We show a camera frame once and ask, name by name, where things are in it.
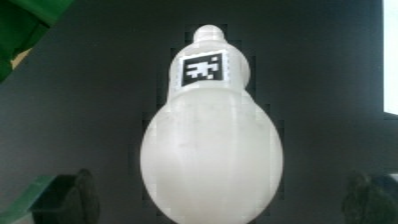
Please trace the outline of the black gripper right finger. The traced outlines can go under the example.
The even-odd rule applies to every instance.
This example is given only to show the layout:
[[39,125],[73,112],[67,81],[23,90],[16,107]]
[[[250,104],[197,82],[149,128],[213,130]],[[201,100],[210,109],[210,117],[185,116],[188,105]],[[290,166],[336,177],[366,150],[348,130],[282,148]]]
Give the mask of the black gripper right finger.
[[345,224],[398,224],[396,174],[350,174],[341,212]]

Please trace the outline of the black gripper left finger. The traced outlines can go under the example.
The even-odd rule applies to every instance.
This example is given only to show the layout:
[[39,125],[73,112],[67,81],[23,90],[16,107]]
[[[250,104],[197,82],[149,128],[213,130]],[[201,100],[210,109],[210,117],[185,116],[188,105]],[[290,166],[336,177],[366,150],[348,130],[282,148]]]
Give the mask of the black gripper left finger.
[[99,197],[87,169],[55,177],[30,211],[35,224],[98,224]]

